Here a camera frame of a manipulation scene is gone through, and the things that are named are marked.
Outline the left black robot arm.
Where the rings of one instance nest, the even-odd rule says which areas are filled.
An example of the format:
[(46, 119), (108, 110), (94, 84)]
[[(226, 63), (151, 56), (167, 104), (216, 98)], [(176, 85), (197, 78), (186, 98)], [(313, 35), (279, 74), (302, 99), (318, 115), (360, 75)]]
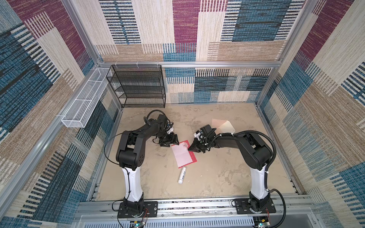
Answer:
[(132, 216), (145, 212), (140, 167), (145, 159), (146, 141), (154, 136), (161, 147), (179, 145), (173, 125), (163, 111), (153, 110), (144, 117), (142, 127), (122, 132), (116, 153), (116, 161), (125, 176), (126, 194), (121, 204), (122, 211)]

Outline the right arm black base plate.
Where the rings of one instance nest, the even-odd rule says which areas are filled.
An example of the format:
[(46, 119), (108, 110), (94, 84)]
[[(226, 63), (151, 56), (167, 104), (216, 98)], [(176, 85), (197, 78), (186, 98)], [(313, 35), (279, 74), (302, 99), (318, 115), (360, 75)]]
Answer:
[(236, 209), (237, 214), (265, 214), (267, 212), (272, 214), (277, 212), (270, 197), (266, 197), (265, 199), (234, 199), (232, 205)]

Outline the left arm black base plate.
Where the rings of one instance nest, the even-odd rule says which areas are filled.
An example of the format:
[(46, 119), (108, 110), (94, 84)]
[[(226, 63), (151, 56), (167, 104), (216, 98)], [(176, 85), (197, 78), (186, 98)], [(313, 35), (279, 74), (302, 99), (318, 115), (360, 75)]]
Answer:
[(144, 202), (122, 202), (118, 209), (118, 219), (132, 219), (142, 218), (144, 216), (149, 218), (157, 217), (158, 202), (144, 201)]

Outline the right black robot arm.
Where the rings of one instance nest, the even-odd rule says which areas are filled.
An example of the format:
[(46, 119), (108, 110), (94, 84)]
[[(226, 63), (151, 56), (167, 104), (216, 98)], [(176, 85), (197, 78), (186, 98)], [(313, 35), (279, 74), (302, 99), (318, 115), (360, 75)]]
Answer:
[(271, 199), (268, 189), (269, 167), (274, 162), (277, 150), (274, 142), (264, 133), (246, 130), (238, 133), (219, 133), (206, 125), (196, 133), (189, 151), (205, 153), (212, 148), (235, 148), (250, 167), (252, 186), (249, 192), (249, 206), (253, 213), (265, 210)]

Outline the pink red letter card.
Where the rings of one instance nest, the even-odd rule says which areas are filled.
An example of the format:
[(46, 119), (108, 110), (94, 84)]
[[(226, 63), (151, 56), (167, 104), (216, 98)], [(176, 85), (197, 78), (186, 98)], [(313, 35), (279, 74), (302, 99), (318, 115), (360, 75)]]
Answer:
[(178, 168), (197, 162), (194, 152), (188, 150), (189, 147), (188, 140), (180, 142), (179, 145), (171, 146)]

